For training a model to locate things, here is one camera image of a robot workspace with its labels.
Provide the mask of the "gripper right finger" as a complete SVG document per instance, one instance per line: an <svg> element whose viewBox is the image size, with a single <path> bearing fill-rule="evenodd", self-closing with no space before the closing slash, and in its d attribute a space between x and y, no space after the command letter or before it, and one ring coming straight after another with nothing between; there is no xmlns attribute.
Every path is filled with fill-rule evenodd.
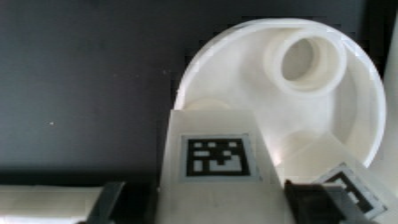
<svg viewBox="0 0 398 224"><path fill-rule="evenodd" d="M372 224L339 186L285 180L284 195L296 224Z"/></svg>

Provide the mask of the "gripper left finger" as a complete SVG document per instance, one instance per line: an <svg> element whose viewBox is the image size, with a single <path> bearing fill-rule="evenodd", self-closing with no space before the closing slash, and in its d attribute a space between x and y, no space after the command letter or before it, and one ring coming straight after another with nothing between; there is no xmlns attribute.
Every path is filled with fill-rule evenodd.
<svg viewBox="0 0 398 224"><path fill-rule="evenodd" d="M115 224L111 213L124 188L122 182L108 182L102 186L88 216L76 224Z"/></svg>

